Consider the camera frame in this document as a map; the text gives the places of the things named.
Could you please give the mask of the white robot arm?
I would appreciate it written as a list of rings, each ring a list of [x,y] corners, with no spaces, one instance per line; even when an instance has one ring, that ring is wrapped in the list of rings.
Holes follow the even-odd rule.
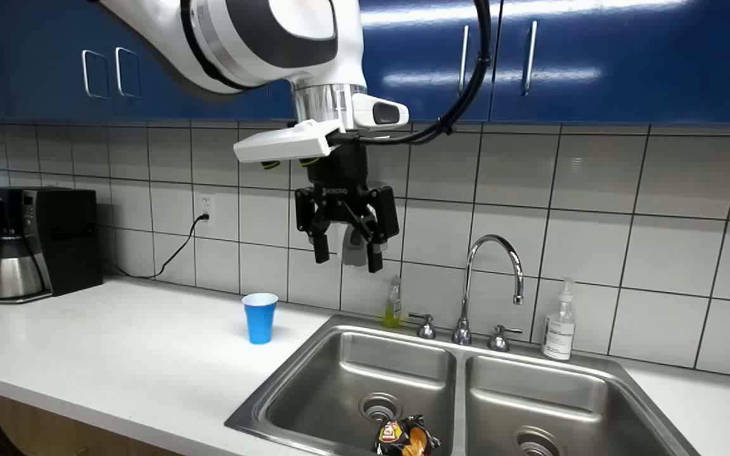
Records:
[[[369,272],[399,234],[395,193],[369,183],[366,139],[409,125],[409,107],[369,92],[357,0],[99,0],[194,86],[237,96],[287,81],[293,126],[233,145],[239,163],[300,160],[309,188],[294,193],[298,229],[315,261],[331,258],[327,229],[347,223]]]

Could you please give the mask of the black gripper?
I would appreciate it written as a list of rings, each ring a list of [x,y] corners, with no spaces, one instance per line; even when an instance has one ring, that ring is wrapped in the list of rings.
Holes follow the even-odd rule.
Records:
[[[331,261],[327,229],[352,225],[369,243],[369,272],[383,268],[383,243],[399,234],[395,195],[390,185],[369,181],[369,149],[345,141],[331,158],[308,167],[309,188],[294,193],[298,229],[313,238],[315,261]]]

